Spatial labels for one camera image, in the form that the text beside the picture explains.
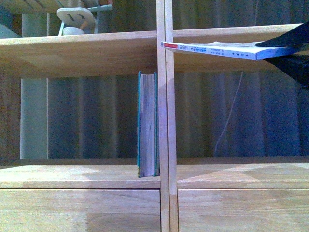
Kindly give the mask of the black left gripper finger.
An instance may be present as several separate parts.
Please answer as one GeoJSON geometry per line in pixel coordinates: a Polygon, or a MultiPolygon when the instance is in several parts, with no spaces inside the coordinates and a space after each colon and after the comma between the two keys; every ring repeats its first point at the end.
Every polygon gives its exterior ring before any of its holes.
{"type": "Polygon", "coordinates": [[[302,88],[309,88],[308,56],[282,56],[266,58],[264,61],[274,65],[289,77],[300,83],[302,88]]]}

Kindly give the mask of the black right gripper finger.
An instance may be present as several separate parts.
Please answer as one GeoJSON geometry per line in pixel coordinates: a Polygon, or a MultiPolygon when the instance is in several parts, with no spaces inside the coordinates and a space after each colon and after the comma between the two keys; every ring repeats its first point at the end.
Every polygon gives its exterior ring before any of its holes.
{"type": "Polygon", "coordinates": [[[281,36],[257,43],[258,47],[287,47],[309,42],[309,22],[282,34],[281,36]]]}

